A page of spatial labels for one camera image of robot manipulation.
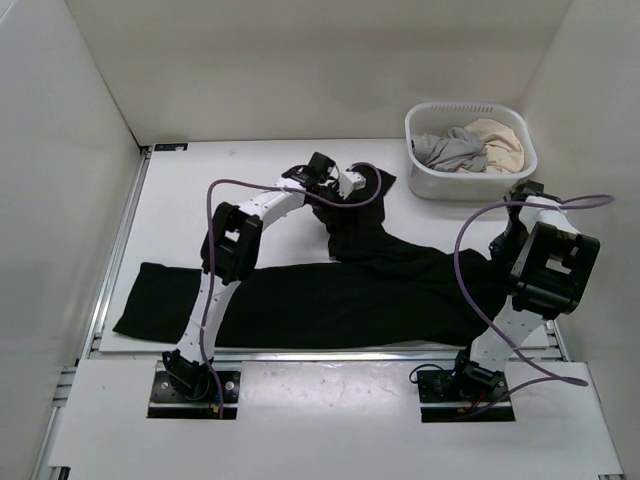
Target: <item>plastic basket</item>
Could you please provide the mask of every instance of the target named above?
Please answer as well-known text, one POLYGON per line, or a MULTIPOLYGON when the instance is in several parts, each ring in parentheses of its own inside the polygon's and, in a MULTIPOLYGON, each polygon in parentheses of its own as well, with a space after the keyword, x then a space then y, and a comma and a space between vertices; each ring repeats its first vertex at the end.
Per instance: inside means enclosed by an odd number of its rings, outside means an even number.
POLYGON ((531 175, 538 166, 538 157, 531 144, 524 119, 502 105, 469 102, 429 102, 416 105, 405 118, 407 149, 411 158, 409 188, 423 198, 440 200, 500 200, 509 189, 531 175), (480 118, 490 118, 511 128, 524 147, 524 168, 512 174, 447 173, 421 164, 413 154, 413 135, 446 136, 451 127, 465 127, 480 118))

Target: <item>black cloth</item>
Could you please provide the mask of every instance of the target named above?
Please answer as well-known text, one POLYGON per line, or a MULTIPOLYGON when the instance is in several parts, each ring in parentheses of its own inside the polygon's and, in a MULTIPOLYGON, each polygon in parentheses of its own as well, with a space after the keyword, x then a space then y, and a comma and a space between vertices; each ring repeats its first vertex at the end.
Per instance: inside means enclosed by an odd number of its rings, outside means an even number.
MULTIPOLYGON (((365 166, 357 169, 366 177, 367 186, 355 192, 350 201, 369 198, 375 189, 372 170, 365 166)), ((339 263, 255 270, 234 293, 216 345, 337 349, 412 340, 468 345, 486 329, 460 293, 452 255, 407 243, 384 230, 383 197, 395 177, 386 172, 382 177, 381 194, 366 207, 314 205, 314 214, 330 234, 329 253, 339 263)), ((460 259, 471 295, 491 318, 495 317, 506 300, 502 275, 473 250, 461 252, 460 259)), ((189 287, 192 295, 170 294, 172 298, 168 298, 162 292, 169 289, 158 286, 164 280, 140 281, 143 271, 146 268, 141 268, 125 314, 114 330, 135 338, 176 343, 188 322, 197 282, 189 287), (134 296, 136 286, 157 292, 136 292, 134 296), (151 305, 154 298, 159 306, 151 305), (127 315, 129 303, 140 304, 141 299, 146 307, 138 305, 130 310, 135 315, 127 315), (178 305, 166 309, 165 301, 179 304, 180 315, 175 314, 178 305), (154 320, 157 316, 160 323, 154 320), (168 316, 174 321, 167 321, 168 316)), ((199 270, 191 272, 199 278, 199 270)))

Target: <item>purple cable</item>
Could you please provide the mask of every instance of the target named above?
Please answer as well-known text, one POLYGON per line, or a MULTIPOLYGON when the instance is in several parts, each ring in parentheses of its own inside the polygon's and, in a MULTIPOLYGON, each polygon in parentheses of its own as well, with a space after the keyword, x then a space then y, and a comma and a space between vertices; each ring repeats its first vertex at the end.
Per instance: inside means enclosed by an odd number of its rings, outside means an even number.
MULTIPOLYGON (((216 372, 215 368, 213 368, 213 365, 211 361, 207 358, 207 353, 205 352, 205 349, 204 349, 204 328, 207 325, 207 316, 209 314, 209 308, 211 307, 211 301, 213 299, 213 286, 214 286, 213 284, 215 280, 215 273, 213 271, 213 268, 214 268, 214 265, 216 264, 215 256, 214 256, 215 245, 213 241, 213 209, 211 207, 211 198, 213 194, 213 189, 218 185, 228 184, 228 185, 239 185, 241 187, 247 187, 247 188, 255 188, 257 190, 263 190, 266 192, 284 191, 289 193, 301 193, 303 195, 306 195, 307 197, 313 198, 314 200, 324 203, 325 205, 328 205, 330 207, 359 208, 359 207, 364 207, 365 205, 369 205, 371 202, 373 202, 378 197, 378 195, 380 194, 380 191, 382 190, 382 176, 380 175, 380 171, 370 163, 356 163, 353 166, 357 167, 361 165, 365 167, 369 167, 374 171, 374 173, 376 174, 377 184, 376 184, 376 190, 375 192, 373 192, 373 195, 371 195, 371 197, 369 197, 367 200, 364 200, 363 202, 359 202, 359 203, 335 203, 330 200, 326 200, 314 193, 307 192, 302 188, 276 187, 273 185, 271 186, 257 185, 255 183, 242 182, 240 180, 231 180, 229 178, 221 178, 219 180, 215 180, 211 185, 209 185, 209 189, 207 190, 207 239, 209 241, 209 265, 211 269, 210 271, 211 281, 209 282, 209 291, 207 292, 207 302, 205 304, 204 312, 202 314, 202 321, 200 322, 200 354, 202 355, 202 360, 204 361, 205 365, 213 375, 213 378, 216 382, 216 387, 218 388, 218 392, 223 391, 222 382, 220 382, 220 377, 218 376, 218 372, 216 372)), ((220 393, 218 397, 220 400, 220 403, 219 403, 220 418, 223 418, 224 402, 222 399, 222 393, 220 393)))
MULTIPOLYGON (((565 200, 562 203, 562 209, 563 210, 587 210, 587 209, 591 209, 591 208, 598 208, 598 207, 603 207, 605 205, 609 205, 614 200, 615 200, 615 197, 613 197, 613 195, 604 195, 604 194, 603 195, 585 195, 585 196, 582 196, 582 197, 575 197, 575 198, 570 198, 569 200, 565 200), (581 201, 581 200, 600 200, 600 201, 594 202, 594 203, 589 203, 589 204, 586 204, 586 205, 567 205, 568 203, 574 203, 574 202, 578 202, 578 201, 581 201)), ((576 385, 576 386, 579 386, 579 387, 587 387, 589 385, 589 383, 587 381, 582 380, 581 378, 563 377, 561 375, 553 373, 553 372, 541 367, 540 365, 534 363, 531 359, 525 357, 524 354, 518 348, 518 346, 502 330, 500 330, 496 325, 494 325, 493 322, 491 321, 491 319, 482 311, 482 309, 478 306, 478 304, 473 300, 473 298, 471 297, 471 294, 469 293, 469 290, 467 290, 467 287, 464 284, 464 280, 462 278, 462 270, 460 269, 460 244, 462 243, 462 237, 464 236, 465 232, 467 231, 467 229, 469 228, 471 223, 476 218, 478 218, 480 215, 483 215, 484 213, 487 213, 487 212, 489 212, 491 210, 495 210, 497 208, 502 208, 502 207, 535 207, 535 208, 541 208, 541 209, 544 209, 544 210, 556 210, 557 209, 557 207, 555 207, 555 206, 537 204, 537 203, 533 203, 533 202, 505 201, 505 202, 494 203, 492 205, 488 205, 488 206, 486 206, 484 208, 481 208, 477 212, 475 212, 473 215, 471 215, 467 219, 467 221, 464 223, 464 225, 460 229, 460 232, 458 233, 458 237, 456 238, 455 246, 453 248, 453 266, 454 266, 454 269, 455 269, 456 280, 458 282, 458 286, 460 287, 460 290, 462 291, 462 296, 465 298, 465 300, 471 306, 471 308, 478 314, 478 316, 490 328, 492 328, 498 334, 498 336, 500 338, 502 338, 502 340, 504 340, 507 343, 507 345, 509 345, 513 349, 513 351, 520 358, 520 360, 522 360, 524 363, 528 364, 529 366, 535 368, 539 372, 543 373, 544 375, 546 375, 546 377, 536 378, 534 380, 529 380, 528 382, 524 382, 524 383, 512 388, 511 390, 509 390, 508 392, 504 393, 503 395, 500 395, 500 397, 498 397, 496 400, 484 405, 483 407, 477 408, 477 409, 473 410, 470 413, 467 413, 467 414, 464 414, 464 415, 460 415, 459 417, 455 417, 452 420, 466 418, 466 417, 470 417, 470 416, 473 416, 473 415, 478 415, 478 414, 490 409, 491 407, 493 407, 497 403, 505 400, 510 395, 512 395, 513 393, 517 392, 518 390, 522 390, 523 388, 528 387, 530 385, 534 385, 536 383, 550 382, 550 381, 562 381, 562 382, 565 382, 565 383, 568 383, 568 384, 571 384, 571 385, 576 385)))

